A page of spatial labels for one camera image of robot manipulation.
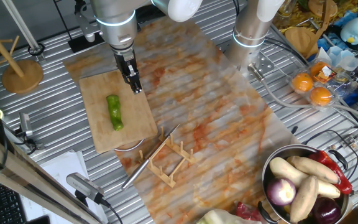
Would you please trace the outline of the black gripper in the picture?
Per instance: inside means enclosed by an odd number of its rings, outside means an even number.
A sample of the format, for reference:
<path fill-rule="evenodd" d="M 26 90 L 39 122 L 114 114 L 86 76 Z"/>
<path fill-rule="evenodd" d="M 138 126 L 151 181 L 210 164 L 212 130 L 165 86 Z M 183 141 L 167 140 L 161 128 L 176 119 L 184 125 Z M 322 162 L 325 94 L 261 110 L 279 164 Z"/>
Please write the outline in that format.
<path fill-rule="evenodd" d="M 114 58 L 124 81 L 130 85 L 134 94 L 140 93 L 142 91 L 142 85 L 140 83 L 139 71 L 136 69 L 134 50 L 130 49 L 125 52 L 115 52 Z"/>

